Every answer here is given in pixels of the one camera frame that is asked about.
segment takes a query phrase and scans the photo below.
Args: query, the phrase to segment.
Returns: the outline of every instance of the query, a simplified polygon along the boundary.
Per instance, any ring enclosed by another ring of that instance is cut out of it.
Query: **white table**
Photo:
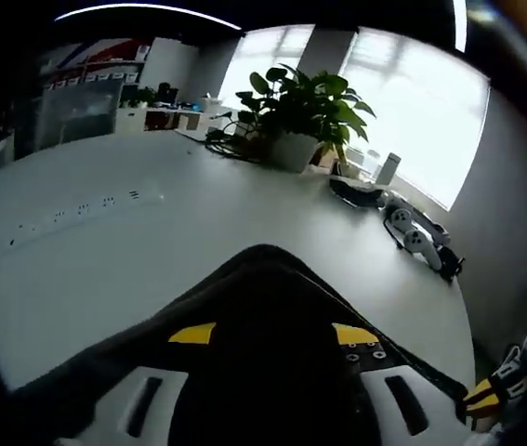
[[[20,222],[146,181],[163,200],[7,247]],[[28,383],[256,243],[300,257],[396,342],[474,384],[458,285],[398,251],[376,212],[340,202],[326,178],[221,159],[169,131],[79,140],[0,170],[0,372]]]

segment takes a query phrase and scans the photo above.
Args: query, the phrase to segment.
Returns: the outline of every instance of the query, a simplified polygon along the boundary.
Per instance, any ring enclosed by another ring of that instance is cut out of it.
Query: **yellow stripe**
[[[216,326],[215,322],[195,325],[194,327],[183,328],[173,334],[168,342],[179,342],[181,344],[209,344],[211,332]]]
[[[490,384],[490,380],[488,378],[482,379],[480,383],[476,386],[476,388],[474,388],[471,392],[468,393],[468,395],[464,398],[464,401],[467,401],[473,396],[478,395],[484,390],[488,390],[489,388],[492,388],[492,387],[493,386]]]
[[[499,403],[498,397],[493,393],[486,397],[483,400],[478,401],[476,404],[472,404],[466,408],[468,414],[471,414],[474,411],[479,409],[484,409],[488,406],[497,406]]]
[[[337,342],[340,346],[347,344],[370,344],[377,343],[377,337],[368,330],[358,327],[350,327],[341,323],[332,323],[337,333]]]

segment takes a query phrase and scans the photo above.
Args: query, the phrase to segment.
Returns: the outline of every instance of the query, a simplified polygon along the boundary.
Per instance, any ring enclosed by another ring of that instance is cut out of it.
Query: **power strip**
[[[112,195],[99,196],[74,207],[62,207],[33,221],[23,222],[14,228],[7,240],[7,249],[14,249],[34,240],[83,224],[90,219],[110,216],[148,203],[158,203],[164,195],[156,188],[124,190]]]

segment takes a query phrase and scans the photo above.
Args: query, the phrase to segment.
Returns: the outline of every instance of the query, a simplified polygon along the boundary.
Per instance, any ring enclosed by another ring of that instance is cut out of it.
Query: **white flower pot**
[[[270,162],[285,171],[302,173],[317,151],[317,139],[283,133],[271,149]]]

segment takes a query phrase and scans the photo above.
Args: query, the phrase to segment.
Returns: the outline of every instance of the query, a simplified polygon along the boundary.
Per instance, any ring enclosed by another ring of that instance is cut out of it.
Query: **window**
[[[378,152],[379,164],[397,153],[398,176],[451,209],[480,142],[488,80],[437,48],[369,29],[360,29],[342,76],[377,115],[361,114],[370,142],[352,138],[351,149]]]
[[[248,33],[236,47],[226,71],[219,91],[222,104],[232,109],[243,107],[234,93],[252,90],[251,72],[265,75],[278,63],[296,68],[313,28],[313,25],[279,26]]]

